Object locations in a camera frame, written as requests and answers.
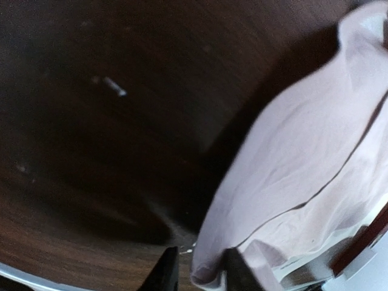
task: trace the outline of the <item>curved silver edge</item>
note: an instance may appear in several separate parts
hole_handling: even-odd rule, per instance
[[[70,285],[58,284],[50,280],[25,273],[3,263],[0,263],[0,276],[26,285],[35,291],[92,291]]]

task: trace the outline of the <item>folded cloth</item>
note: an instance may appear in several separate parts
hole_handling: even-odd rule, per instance
[[[202,225],[192,261],[194,284],[220,287],[219,264],[229,247],[240,246],[248,263],[262,262],[254,258],[257,253],[271,267],[280,266],[318,250],[335,230],[361,221],[377,203],[386,190],[378,161],[386,154],[387,10],[388,2],[374,2],[346,16],[339,24],[337,55],[259,115]]]

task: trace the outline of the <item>pink cloth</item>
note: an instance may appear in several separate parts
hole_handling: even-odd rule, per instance
[[[357,224],[388,192],[381,163],[388,165],[387,10],[387,2],[374,2],[346,16],[338,54],[259,115],[202,225],[194,284],[219,288],[222,253],[236,246],[260,279],[260,270],[318,250],[335,230]]]

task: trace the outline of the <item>wood grain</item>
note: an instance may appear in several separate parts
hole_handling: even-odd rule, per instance
[[[0,0],[1,262],[136,290],[190,248],[252,121],[330,59],[354,4]]]

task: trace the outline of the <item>fabric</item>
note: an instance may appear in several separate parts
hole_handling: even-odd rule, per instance
[[[259,115],[202,225],[194,284],[220,288],[230,247],[258,278],[265,264],[317,252],[388,192],[387,11],[388,2],[374,2],[346,16],[337,55]]]

